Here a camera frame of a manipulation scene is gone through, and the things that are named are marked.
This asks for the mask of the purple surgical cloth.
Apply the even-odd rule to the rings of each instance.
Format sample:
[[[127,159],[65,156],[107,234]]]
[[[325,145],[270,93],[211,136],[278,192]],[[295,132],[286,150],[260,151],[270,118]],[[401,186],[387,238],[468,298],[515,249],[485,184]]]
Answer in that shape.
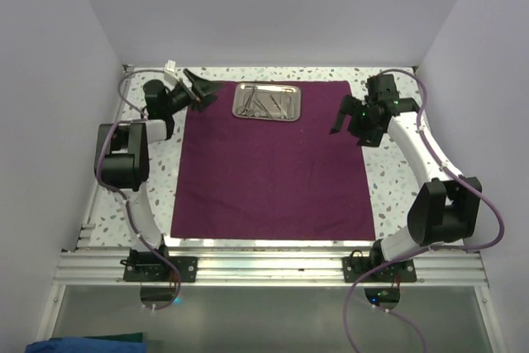
[[[171,236],[373,240],[363,152],[350,134],[331,134],[350,85],[301,83],[295,122],[235,117],[235,88],[225,83],[186,116]]]

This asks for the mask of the steel scissors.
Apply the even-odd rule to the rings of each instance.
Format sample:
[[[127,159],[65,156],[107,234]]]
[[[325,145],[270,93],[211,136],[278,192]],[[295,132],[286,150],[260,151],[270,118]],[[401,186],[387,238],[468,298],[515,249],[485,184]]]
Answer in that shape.
[[[250,108],[255,95],[256,86],[252,86],[248,95],[245,97],[243,104],[236,109],[236,115],[240,117],[252,117],[254,111]]]

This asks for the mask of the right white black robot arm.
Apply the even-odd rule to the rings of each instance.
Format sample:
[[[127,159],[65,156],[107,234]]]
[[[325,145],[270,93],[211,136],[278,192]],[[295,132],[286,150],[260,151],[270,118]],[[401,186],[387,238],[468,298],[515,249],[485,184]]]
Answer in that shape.
[[[396,259],[424,247],[453,243],[474,234],[482,185],[466,178],[450,161],[422,121],[414,98],[401,97],[392,72],[368,78],[367,94],[343,97],[331,133],[345,127],[364,147],[378,147],[384,135],[402,151],[419,185],[407,213],[407,225],[376,241],[369,253],[368,270],[387,280],[398,270]]]

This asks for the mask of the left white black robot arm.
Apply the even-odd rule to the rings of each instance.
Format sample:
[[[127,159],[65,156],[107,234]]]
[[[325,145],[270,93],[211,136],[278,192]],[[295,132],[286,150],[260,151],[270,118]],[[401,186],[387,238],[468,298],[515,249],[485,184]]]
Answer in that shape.
[[[187,83],[171,70],[165,70],[162,79],[146,81],[142,86],[145,106],[139,110],[140,117],[100,125],[94,157],[98,184],[121,200],[126,214],[131,248],[124,265],[133,270],[142,267],[156,281],[169,276],[172,261],[147,193],[149,145],[173,136],[175,114],[184,109],[204,112],[222,89],[221,83],[204,79],[189,69],[184,69],[183,75]]]

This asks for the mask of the steel clamp in tray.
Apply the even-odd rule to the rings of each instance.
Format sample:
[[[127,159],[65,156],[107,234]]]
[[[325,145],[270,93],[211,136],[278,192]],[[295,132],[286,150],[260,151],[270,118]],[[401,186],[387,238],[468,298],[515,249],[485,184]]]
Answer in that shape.
[[[274,116],[272,115],[271,111],[265,105],[264,101],[260,98],[259,90],[254,91],[252,104],[254,106],[255,117],[274,120]]]

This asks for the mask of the stainless steel instrument tray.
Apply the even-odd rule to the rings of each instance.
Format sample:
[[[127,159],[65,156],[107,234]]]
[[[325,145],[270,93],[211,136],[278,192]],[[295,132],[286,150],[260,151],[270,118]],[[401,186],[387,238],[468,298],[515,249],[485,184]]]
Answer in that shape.
[[[240,117],[236,115],[236,109],[240,107],[245,97],[248,95],[252,86],[256,86],[256,90],[260,91],[260,98],[264,101],[264,104],[269,108],[274,120],[269,120],[265,118],[255,117],[255,114],[252,117]],[[282,120],[279,117],[279,112],[273,105],[269,95],[272,92],[277,91],[289,91],[291,96],[291,105],[290,105],[290,119]],[[261,121],[272,121],[272,122],[295,122],[301,116],[301,102],[302,102],[302,92],[301,89],[297,86],[289,84],[277,84],[277,83],[239,83],[236,86],[233,104],[232,104],[232,114],[235,117],[251,120],[261,120]],[[254,106],[251,103],[250,108],[254,111]]]

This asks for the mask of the steel flat instrument in tray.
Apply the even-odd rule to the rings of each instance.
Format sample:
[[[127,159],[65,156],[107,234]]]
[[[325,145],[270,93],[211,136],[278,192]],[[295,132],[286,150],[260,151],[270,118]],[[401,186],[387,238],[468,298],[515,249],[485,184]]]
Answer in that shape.
[[[291,96],[289,91],[272,92],[269,95],[282,120],[290,119]]]

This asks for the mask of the green cloth piece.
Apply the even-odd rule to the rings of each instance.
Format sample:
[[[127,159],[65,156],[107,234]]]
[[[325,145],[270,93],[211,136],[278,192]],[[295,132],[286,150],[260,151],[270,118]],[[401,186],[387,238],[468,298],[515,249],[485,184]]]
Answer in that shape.
[[[144,341],[144,335],[142,332],[133,332],[133,333],[116,334],[116,335],[91,336],[91,339],[142,343]]]

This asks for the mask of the blue cloth bundle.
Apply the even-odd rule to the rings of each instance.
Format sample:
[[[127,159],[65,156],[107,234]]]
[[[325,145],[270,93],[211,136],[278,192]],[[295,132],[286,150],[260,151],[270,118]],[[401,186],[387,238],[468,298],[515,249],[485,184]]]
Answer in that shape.
[[[39,341],[26,347],[25,352],[58,353],[146,353],[147,345],[141,342],[107,341],[88,338],[63,338]]]

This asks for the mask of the aluminium left side rail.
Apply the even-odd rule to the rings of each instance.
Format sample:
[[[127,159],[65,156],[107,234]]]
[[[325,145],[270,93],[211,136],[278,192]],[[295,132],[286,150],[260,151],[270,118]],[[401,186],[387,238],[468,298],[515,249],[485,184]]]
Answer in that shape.
[[[131,66],[131,65],[124,65],[123,66],[123,75],[120,78],[119,83],[117,85],[118,102],[117,102],[117,106],[116,106],[116,110],[115,110],[115,113],[114,113],[114,118],[113,118],[112,124],[120,119],[120,115],[121,115],[121,112],[122,112],[122,109],[123,109],[123,105],[122,105],[122,103],[123,103],[123,99],[122,99],[122,85],[126,82],[127,76],[133,71],[134,71],[134,67],[133,66]],[[102,176],[102,174],[101,174],[101,172],[102,172],[102,162],[104,161],[105,155],[110,152],[110,148],[111,148],[111,146],[110,146],[110,136],[106,136],[103,139],[102,143],[103,143],[102,151],[101,151],[100,156],[98,157],[98,161],[96,163],[97,172],[98,172],[98,174],[96,175],[96,183],[93,186],[93,188],[91,190],[91,193],[89,194],[89,197],[88,197],[88,204],[87,204],[87,207],[85,208],[84,215],[82,216],[82,221],[83,222],[82,222],[81,227],[80,227],[78,240],[76,242],[76,247],[74,248],[74,250],[90,250],[89,242],[90,242],[90,239],[91,239],[92,232],[93,232],[93,230],[95,228],[95,222],[92,220],[93,210],[96,207],[96,204],[97,204],[97,201],[98,201],[99,191],[101,189],[104,190],[104,187],[102,187],[101,184],[100,184],[100,182],[101,182],[100,177]]]

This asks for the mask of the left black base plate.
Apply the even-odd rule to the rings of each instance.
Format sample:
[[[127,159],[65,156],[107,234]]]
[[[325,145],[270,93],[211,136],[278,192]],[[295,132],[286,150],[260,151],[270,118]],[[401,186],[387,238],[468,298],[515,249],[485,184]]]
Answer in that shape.
[[[164,261],[157,258],[141,263],[139,260],[133,262],[130,258],[121,260],[120,264],[125,267],[123,280],[126,282],[169,282],[180,281],[182,283],[194,283],[198,272],[198,258],[194,256],[170,256],[167,260],[179,273],[175,274],[173,269]]]

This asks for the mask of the aluminium front rail frame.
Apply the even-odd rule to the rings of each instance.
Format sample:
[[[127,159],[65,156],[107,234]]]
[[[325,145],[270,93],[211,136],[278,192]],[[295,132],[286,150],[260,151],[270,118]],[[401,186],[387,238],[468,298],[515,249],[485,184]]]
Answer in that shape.
[[[366,255],[367,241],[179,241],[170,239],[169,253],[193,256],[197,287],[343,287],[342,259],[354,251]],[[51,337],[65,290],[69,286],[124,287],[119,247],[81,246],[60,255],[53,274],[37,339]],[[479,254],[445,250],[414,258],[417,287],[471,287],[478,299],[495,352],[508,351],[488,290]]]

